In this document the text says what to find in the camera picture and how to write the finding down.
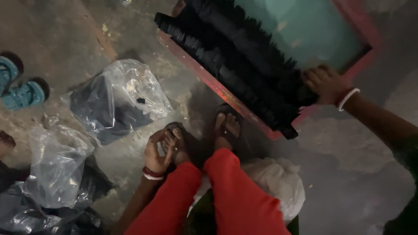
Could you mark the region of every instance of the red pants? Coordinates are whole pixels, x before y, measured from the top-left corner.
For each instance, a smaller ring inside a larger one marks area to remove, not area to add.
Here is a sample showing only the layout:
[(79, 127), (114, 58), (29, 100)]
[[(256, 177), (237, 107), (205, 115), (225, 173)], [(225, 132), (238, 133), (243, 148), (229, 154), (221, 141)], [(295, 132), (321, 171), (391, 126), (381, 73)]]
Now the red pants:
[[(203, 170), (213, 188), (218, 235), (290, 235), (278, 210), (280, 201), (263, 192), (241, 170), (231, 151), (216, 151)], [(192, 163), (179, 165), (125, 235), (179, 235), (201, 175)]]

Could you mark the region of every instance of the concrete floor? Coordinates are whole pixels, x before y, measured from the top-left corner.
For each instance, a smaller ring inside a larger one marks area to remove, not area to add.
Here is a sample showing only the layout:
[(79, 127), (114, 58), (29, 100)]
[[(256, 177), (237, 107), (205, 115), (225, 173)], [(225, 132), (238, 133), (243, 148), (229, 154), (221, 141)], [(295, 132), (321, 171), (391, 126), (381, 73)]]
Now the concrete floor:
[[(354, 83), (364, 96), (418, 125), (418, 2), (363, 2), (385, 48)], [(139, 182), (148, 136), (177, 120), (203, 138), (214, 108), (222, 102), (156, 40), (154, 14), (169, 14), (175, 3), (132, 0), (125, 8), (118, 0), (5, 1), (0, 8), (0, 51), (22, 58), (24, 79), (40, 76), (51, 87), (41, 107), (10, 112), (0, 105), (0, 129), (17, 142), (5, 163), (30, 163), (28, 130), (41, 123), (44, 113), (58, 115), (62, 123), (82, 131), (60, 101), (72, 87), (116, 58), (148, 64), (176, 113), (95, 150), (99, 167), (117, 188), (93, 207), (108, 225), (116, 221)], [(109, 29), (106, 33), (102, 24)], [(321, 108), (297, 129), (300, 136), (290, 141), (269, 141), (249, 125), (244, 125), (244, 135), (252, 156), (284, 157), (300, 164), (306, 190), (301, 234), (381, 234), (415, 191), (409, 173), (370, 131), (332, 107)]]

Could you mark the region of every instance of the white bangle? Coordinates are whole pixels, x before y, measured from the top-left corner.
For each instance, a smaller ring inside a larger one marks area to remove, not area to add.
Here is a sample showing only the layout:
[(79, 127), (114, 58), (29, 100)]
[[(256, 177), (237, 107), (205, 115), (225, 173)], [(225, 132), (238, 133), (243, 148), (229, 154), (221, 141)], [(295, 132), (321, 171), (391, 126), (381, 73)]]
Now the white bangle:
[(145, 178), (150, 179), (150, 180), (162, 180), (164, 178), (163, 176), (162, 177), (153, 177), (153, 176), (150, 176), (150, 175), (145, 174), (145, 173), (144, 173), (144, 176), (145, 176)]
[(354, 93), (356, 93), (356, 92), (360, 92), (360, 89), (358, 89), (358, 88), (354, 88), (350, 93), (348, 93), (345, 97), (344, 97), (344, 99), (338, 104), (338, 111), (344, 111), (344, 109), (342, 108), (343, 106), (344, 106), (344, 104), (345, 104), (345, 102), (347, 102), (347, 100), (352, 96), (352, 95), (354, 95)]

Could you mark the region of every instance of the red wooden frame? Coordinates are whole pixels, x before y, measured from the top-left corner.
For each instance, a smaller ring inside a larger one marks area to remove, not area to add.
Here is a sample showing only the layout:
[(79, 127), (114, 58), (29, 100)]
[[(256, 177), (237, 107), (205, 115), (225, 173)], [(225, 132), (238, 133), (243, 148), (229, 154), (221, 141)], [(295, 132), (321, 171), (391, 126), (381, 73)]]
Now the red wooden frame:
[[(359, 0), (331, 0), (345, 20), (352, 26), (357, 36), (370, 50), (354, 63), (343, 75), (344, 79), (351, 81), (355, 75), (360, 73), (374, 60), (376, 53), (381, 47), (381, 37), (375, 28), (372, 20), (362, 8)], [(219, 83), (208, 71), (187, 54), (181, 47), (170, 39), (170, 35), (160, 31), (158, 33), (159, 42), (166, 47), (183, 64), (193, 71), (201, 81), (216, 92), (225, 102), (231, 105), (247, 121), (255, 125), (271, 140), (279, 139), (282, 134), (279, 131), (273, 131), (259, 117), (252, 113), (239, 99), (237, 99), (229, 90)], [(301, 120), (312, 114), (318, 107), (312, 105), (300, 111), (300, 115), (292, 122), (293, 126), (300, 123)]]

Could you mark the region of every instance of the teal panel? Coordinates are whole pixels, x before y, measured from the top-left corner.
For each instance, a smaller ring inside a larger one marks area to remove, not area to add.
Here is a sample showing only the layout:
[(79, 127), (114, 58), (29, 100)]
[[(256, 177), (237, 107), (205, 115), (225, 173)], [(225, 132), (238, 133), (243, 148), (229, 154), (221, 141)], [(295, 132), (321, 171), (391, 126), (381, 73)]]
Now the teal panel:
[(277, 48), (300, 67), (321, 62), (342, 70), (364, 50), (331, 0), (235, 0), (235, 4), (262, 22)]

